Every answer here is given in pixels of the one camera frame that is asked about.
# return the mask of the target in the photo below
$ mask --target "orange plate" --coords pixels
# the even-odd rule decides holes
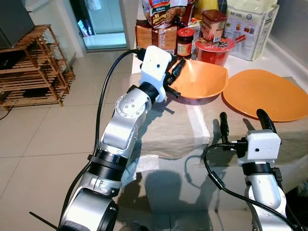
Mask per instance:
[[[208,98],[221,93],[228,83],[226,68],[201,61],[186,60],[171,87],[189,99]]]
[[[289,122],[308,115],[308,95],[289,80],[264,70],[234,75],[223,92],[235,109],[257,118],[264,109],[274,122]]]

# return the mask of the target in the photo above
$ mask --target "wooden shelf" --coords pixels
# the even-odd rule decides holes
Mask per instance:
[[[52,103],[63,106],[62,98],[69,93],[69,85],[75,75],[51,26],[35,26],[14,47],[2,49],[0,53],[12,51],[23,51],[25,55],[11,69],[0,70],[0,105],[6,110],[12,106]],[[44,96],[27,97],[29,90],[42,88],[47,91]]]
[[[26,90],[12,90],[7,92],[7,96],[5,100],[2,102],[2,106],[4,107],[12,107],[12,106],[33,106],[33,105],[44,105],[44,104],[60,104],[63,106],[63,99],[66,96],[66,92],[61,86],[61,84],[55,80],[53,84],[53,89],[58,96],[56,99],[53,93],[49,90],[45,96],[42,97],[32,97],[32,98],[25,98],[23,96]]]
[[[28,34],[26,34],[15,46],[7,49],[1,49],[0,53],[23,51],[28,46],[33,44],[36,39],[43,36],[44,32],[50,28],[50,25],[38,25],[35,26]]]
[[[0,74],[9,74],[9,73],[18,73],[18,72],[27,72],[27,71],[38,71],[40,67],[25,67],[25,68],[18,68],[18,69],[7,69],[7,70],[0,70]]]
[[[49,75],[45,75],[45,78],[48,81],[48,84],[38,72],[27,72],[26,74],[8,74],[0,78],[0,92],[46,88],[51,86],[57,76],[50,72]]]

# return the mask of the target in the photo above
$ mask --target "jar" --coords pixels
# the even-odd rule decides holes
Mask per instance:
[[[227,17],[217,10],[208,10],[202,13],[201,32],[208,42],[219,42]]]
[[[178,30],[178,59],[190,59],[194,30],[182,28]]]

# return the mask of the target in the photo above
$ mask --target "glass door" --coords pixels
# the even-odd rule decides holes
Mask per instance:
[[[70,0],[88,50],[126,48],[119,0]]]

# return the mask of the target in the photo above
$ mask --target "food package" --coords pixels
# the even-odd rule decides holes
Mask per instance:
[[[201,19],[192,17],[191,24],[188,26],[189,28],[194,30],[193,41],[192,41],[193,42],[192,43],[192,53],[194,53],[196,51],[196,44],[195,43],[200,36],[201,22],[202,22]]]
[[[228,0],[224,36],[236,42],[231,55],[253,61],[262,54],[276,18],[277,0]]]
[[[193,16],[202,19],[203,11],[218,10],[217,0],[195,0]]]
[[[146,20],[136,22],[136,44],[138,48],[155,45],[171,54],[176,54],[177,26],[154,29]]]
[[[184,17],[187,4],[188,0],[142,0],[144,16],[155,29],[168,28]]]
[[[184,16],[181,18],[182,26],[189,26],[191,24],[192,13],[193,13],[194,0],[188,0],[186,11]]]

